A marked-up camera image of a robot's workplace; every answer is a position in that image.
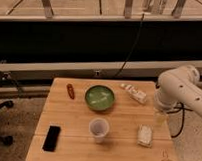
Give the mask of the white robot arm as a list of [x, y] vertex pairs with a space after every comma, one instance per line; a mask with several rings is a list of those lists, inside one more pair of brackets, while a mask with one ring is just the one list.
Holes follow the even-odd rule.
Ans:
[[164, 112], [171, 111], [181, 102], [202, 117], [202, 89], [199, 70], [193, 65], [169, 69], [160, 74], [159, 88], [154, 93], [155, 107]]

